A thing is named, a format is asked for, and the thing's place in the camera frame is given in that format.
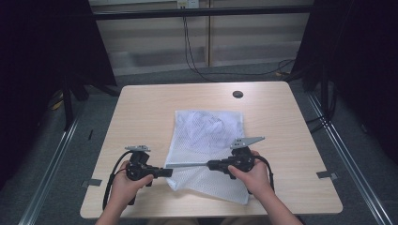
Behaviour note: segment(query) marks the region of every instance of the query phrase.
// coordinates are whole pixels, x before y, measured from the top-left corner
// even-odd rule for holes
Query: cable
[[[296,61],[296,59],[284,59],[281,62],[278,63],[278,71],[276,72],[277,76],[280,76],[281,78],[279,79],[280,81],[284,80],[284,77],[290,76],[290,72],[283,72],[281,68],[283,68],[285,65],[289,65],[290,63]]]
[[[300,69],[298,71],[292,72],[292,73],[290,73],[290,76],[284,78],[283,81],[286,82],[286,83],[290,83],[290,82],[292,82],[294,80],[300,79],[300,78],[303,77],[304,73],[307,73],[312,68],[314,68],[316,65],[318,65],[318,63],[311,63],[311,64],[303,67],[302,69]]]
[[[273,69],[271,71],[268,72],[262,72],[262,73],[235,73],[235,72],[201,72],[199,71],[199,69],[196,67],[194,60],[193,60],[193,56],[192,56],[192,51],[191,51],[191,42],[190,42],[190,37],[189,37],[189,32],[188,32],[188,24],[187,24],[187,18],[183,17],[183,22],[184,22],[184,41],[185,41],[185,60],[187,62],[188,67],[190,68],[190,70],[196,74],[198,74],[199,76],[201,76],[204,80],[209,81],[209,82],[215,82],[209,78],[206,78],[204,75],[224,75],[224,74],[229,74],[229,75],[242,75],[242,76],[261,76],[261,75],[267,75],[270,73],[274,73],[274,72],[278,72],[281,71],[282,68],[287,67],[288,65],[290,65],[291,63],[295,62],[295,59],[284,59],[281,62],[278,63],[278,67],[276,69]],[[188,52],[190,54],[191,57],[191,62],[192,62],[192,66],[188,60]]]
[[[311,133],[315,133],[316,131],[318,131],[324,125],[327,125],[331,121],[331,119],[332,119],[332,117],[333,117],[333,115],[334,115],[334,113],[336,111],[337,95],[338,95],[337,87],[336,87],[335,84],[333,84],[333,94],[332,94],[332,97],[331,97],[331,103],[329,105],[329,118],[326,118],[325,115],[321,115],[321,116],[319,116],[319,117],[317,117],[315,119],[306,121],[307,124],[310,124],[310,123],[312,123],[312,122],[314,122],[316,120],[319,120],[319,119],[324,119],[325,120],[325,121],[322,121],[321,124],[319,124],[318,126],[316,126],[313,129],[311,129],[310,130]]]
[[[125,157],[129,153],[132,153],[132,151],[130,150],[130,151],[123,153],[123,155],[119,158],[119,160],[115,164],[114,169],[112,170],[112,173],[109,175],[108,184],[106,185],[105,194],[103,195],[102,210],[105,210],[106,204],[108,203],[109,192],[111,191],[111,186],[112,186],[112,183],[114,182],[115,176],[119,172],[125,170],[125,169],[122,169],[122,170],[119,170],[117,173],[115,173],[117,166],[119,165],[119,163],[123,159],[123,157]]]
[[[269,166],[268,161],[261,156],[253,156],[254,158],[260,159],[260,161],[264,162],[266,166],[268,167],[268,172],[269,172],[269,184],[271,185],[272,189],[275,191],[274,183],[273,183],[273,173],[271,170],[271,167]]]

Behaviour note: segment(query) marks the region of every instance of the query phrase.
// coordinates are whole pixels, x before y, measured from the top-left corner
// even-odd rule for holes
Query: round hole
[[[235,91],[232,93],[232,96],[235,98],[242,98],[243,97],[243,92],[241,91]]]

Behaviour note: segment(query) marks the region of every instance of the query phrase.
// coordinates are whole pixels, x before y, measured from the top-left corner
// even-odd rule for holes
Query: person's left hand
[[[117,205],[123,210],[135,197],[137,191],[153,180],[152,174],[137,181],[130,180],[126,176],[126,166],[128,163],[128,161],[124,161],[120,166],[119,172],[115,176],[114,182],[112,183],[111,197],[108,202],[108,204]]]

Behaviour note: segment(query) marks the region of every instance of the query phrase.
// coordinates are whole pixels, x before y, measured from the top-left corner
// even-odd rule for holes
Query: power cable
[[[278,67],[276,69],[273,69],[271,71],[268,72],[262,72],[262,73],[236,73],[236,72],[201,72],[199,71],[199,69],[196,67],[194,60],[193,60],[193,56],[192,56],[192,51],[191,51],[191,42],[190,42],[190,37],[189,37],[189,32],[188,32],[188,24],[187,24],[187,18],[183,17],[183,22],[184,22],[184,38],[185,38],[185,60],[187,62],[188,67],[190,68],[190,70],[198,75],[200,75],[204,80],[209,81],[209,82],[215,82],[209,78],[206,78],[204,75],[224,75],[224,74],[228,74],[228,75],[242,75],[242,76],[261,76],[261,75],[267,75],[270,73],[274,73],[274,72],[278,72],[281,71],[282,68],[287,67],[288,65],[290,65],[291,63],[295,62],[295,59],[284,59],[281,62],[279,62]],[[188,59],[188,54],[190,55],[191,58],[191,63],[192,66],[189,62]]]
[[[335,111],[336,111],[336,102],[337,102],[337,95],[338,95],[338,91],[336,88],[336,85],[333,84],[333,93],[332,93],[332,97],[331,97],[331,103],[329,105],[329,118],[326,118],[325,115],[321,115],[315,119],[311,119],[306,121],[306,124],[310,124],[314,121],[317,121],[319,119],[324,119],[324,121],[322,121],[318,126],[312,128],[310,130],[311,133],[315,133],[317,132],[319,129],[321,129],[324,125],[327,125],[328,123],[330,123]]]

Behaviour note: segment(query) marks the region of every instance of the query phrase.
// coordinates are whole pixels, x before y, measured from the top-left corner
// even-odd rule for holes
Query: black cord
[[[109,175],[108,184],[106,185],[105,194],[103,195],[102,210],[105,210],[106,204],[108,203],[109,193],[111,191],[111,186],[112,186],[112,183],[114,182],[115,176],[119,172],[123,171],[123,169],[118,171],[117,173],[115,173],[115,171],[116,171],[120,161],[123,159],[123,157],[125,157],[129,153],[132,153],[132,151],[127,151],[127,152],[123,153],[123,155],[119,158],[119,160],[115,164],[114,169],[112,170],[112,173]]]
[[[275,191],[275,187],[274,187],[274,183],[273,183],[273,173],[271,170],[271,167],[269,166],[268,161],[261,156],[253,156],[254,158],[260,159],[262,162],[264,162],[266,164],[266,166],[268,167],[268,173],[269,173],[269,184],[271,185],[272,189]]]
[[[183,22],[184,22],[184,37],[185,37],[185,60],[187,62],[188,67],[190,68],[190,70],[196,74],[198,74],[199,76],[201,76],[204,80],[209,81],[209,82],[215,82],[209,78],[206,78],[204,75],[224,75],[224,74],[229,74],[229,75],[242,75],[242,76],[261,76],[261,75],[267,75],[270,73],[274,73],[274,72],[278,72],[281,71],[282,68],[287,67],[288,65],[290,65],[291,63],[295,62],[295,59],[284,59],[281,62],[278,63],[278,67],[276,69],[273,69],[272,71],[268,71],[268,72],[263,72],[263,73],[233,73],[233,72],[224,72],[224,73],[220,73],[220,72],[201,72],[199,71],[199,69],[196,67],[194,60],[193,60],[193,56],[192,56],[192,51],[191,51],[191,42],[190,42],[190,36],[188,34],[188,25],[187,25],[187,18],[183,17]],[[192,66],[188,60],[188,51],[191,57],[191,61],[192,61]]]
[[[319,124],[318,126],[314,127],[313,129],[311,129],[310,130],[311,133],[317,132],[319,129],[321,129],[323,126],[327,125],[331,121],[334,113],[336,112],[337,96],[338,96],[338,91],[337,91],[336,85],[334,84],[333,85],[333,94],[332,94],[332,97],[331,97],[331,103],[329,105],[329,118],[326,118],[325,115],[321,115],[321,116],[319,116],[319,117],[317,117],[315,119],[306,121],[307,124],[310,124],[310,123],[312,123],[312,122],[314,122],[316,120],[319,120],[319,119],[323,119],[324,120],[324,121],[321,122],[321,124]]]

